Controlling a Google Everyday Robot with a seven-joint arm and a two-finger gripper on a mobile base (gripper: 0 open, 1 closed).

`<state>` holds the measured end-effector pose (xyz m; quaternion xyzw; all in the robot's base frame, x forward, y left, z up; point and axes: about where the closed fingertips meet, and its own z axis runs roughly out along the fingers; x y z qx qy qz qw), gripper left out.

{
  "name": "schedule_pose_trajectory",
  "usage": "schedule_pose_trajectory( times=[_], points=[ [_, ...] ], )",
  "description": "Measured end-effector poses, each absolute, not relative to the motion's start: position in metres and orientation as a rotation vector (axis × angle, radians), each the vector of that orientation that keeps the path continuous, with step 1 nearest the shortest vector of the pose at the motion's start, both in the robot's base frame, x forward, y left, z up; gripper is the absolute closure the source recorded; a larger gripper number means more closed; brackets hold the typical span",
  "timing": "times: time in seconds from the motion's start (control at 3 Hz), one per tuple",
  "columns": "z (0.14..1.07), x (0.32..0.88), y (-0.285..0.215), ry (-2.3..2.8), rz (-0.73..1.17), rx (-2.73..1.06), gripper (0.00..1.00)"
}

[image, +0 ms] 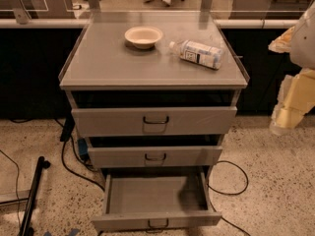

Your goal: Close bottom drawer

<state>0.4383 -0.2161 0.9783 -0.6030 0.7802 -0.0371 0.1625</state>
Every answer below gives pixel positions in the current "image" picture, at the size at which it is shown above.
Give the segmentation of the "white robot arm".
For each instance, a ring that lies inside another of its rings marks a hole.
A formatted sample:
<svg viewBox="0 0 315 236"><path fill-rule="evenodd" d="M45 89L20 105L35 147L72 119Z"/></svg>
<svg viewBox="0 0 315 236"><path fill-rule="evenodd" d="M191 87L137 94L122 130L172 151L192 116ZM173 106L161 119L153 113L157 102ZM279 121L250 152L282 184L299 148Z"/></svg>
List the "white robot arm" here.
<svg viewBox="0 0 315 236"><path fill-rule="evenodd" d="M297 24L272 41L271 51L289 54L290 61L301 71L286 75L281 83L270 130L283 135L294 129L306 113L315 107L315 4Z"/></svg>

